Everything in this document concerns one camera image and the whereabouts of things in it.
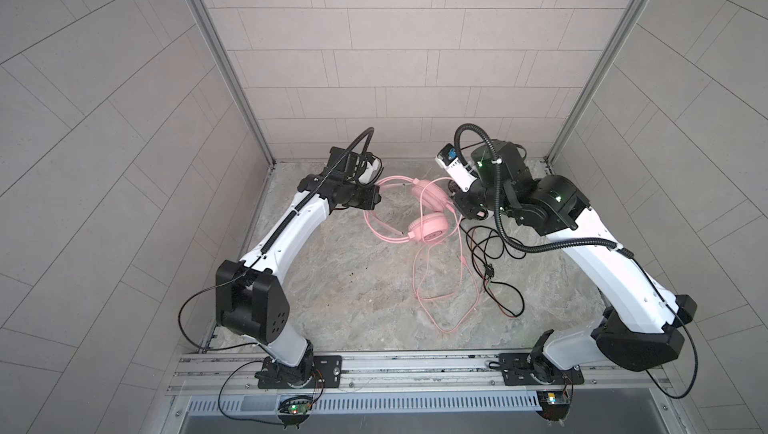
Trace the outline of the pink headphones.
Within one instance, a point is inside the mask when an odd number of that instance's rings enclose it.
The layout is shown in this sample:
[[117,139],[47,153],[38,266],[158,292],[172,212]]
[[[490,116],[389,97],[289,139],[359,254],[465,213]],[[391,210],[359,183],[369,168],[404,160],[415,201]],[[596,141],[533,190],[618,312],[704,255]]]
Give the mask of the pink headphones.
[[405,232],[379,219],[372,211],[364,212],[364,220],[371,232],[380,240],[390,244],[421,243],[433,245],[450,236],[460,223],[460,215],[446,191],[438,185],[448,177],[423,180],[393,175],[382,178],[375,185],[379,192],[409,187],[417,201],[419,217],[412,221]]

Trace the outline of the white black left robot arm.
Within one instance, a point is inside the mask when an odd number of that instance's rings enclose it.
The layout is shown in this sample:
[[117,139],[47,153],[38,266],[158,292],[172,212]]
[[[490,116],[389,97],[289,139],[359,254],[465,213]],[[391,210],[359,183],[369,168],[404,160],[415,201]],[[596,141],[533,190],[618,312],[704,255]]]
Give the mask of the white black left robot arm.
[[256,247],[217,269],[217,325],[261,347],[280,382],[302,387],[313,375],[313,345],[289,323],[283,290],[288,270],[333,211],[374,209],[381,200],[376,182],[382,171],[382,161],[369,152],[331,148],[325,168],[299,182],[287,210]]

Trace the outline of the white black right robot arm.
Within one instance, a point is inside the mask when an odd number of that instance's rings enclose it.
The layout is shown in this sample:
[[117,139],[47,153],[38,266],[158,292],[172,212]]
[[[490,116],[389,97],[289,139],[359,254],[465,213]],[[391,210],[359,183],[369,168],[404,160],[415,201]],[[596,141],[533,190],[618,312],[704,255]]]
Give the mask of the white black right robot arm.
[[602,360],[642,372],[678,359],[690,341],[686,327],[696,302],[651,278],[572,181],[556,174],[534,178],[518,146],[506,141],[483,143],[470,156],[447,144],[436,161],[449,174],[450,196],[465,217],[496,223],[508,217],[534,229],[545,243],[500,237],[524,254],[563,251],[607,299],[596,319],[539,337],[522,365],[533,379],[553,384],[571,369]]

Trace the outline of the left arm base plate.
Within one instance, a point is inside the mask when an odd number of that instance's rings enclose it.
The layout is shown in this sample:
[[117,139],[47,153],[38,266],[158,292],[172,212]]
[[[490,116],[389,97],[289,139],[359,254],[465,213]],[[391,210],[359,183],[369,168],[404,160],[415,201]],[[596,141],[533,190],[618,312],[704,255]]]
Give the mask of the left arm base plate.
[[289,367],[267,358],[254,377],[259,389],[338,388],[342,361],[339,355],[313,355]]

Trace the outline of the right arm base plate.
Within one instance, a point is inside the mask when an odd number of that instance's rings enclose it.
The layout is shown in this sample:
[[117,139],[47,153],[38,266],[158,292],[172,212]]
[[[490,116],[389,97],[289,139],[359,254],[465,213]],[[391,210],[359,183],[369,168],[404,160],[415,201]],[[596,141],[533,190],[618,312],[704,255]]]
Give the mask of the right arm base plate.
[[501,353],[497,363],[506,386],[582,385],[585,380],[580,369],[560,370],[543,356],[530,353]]

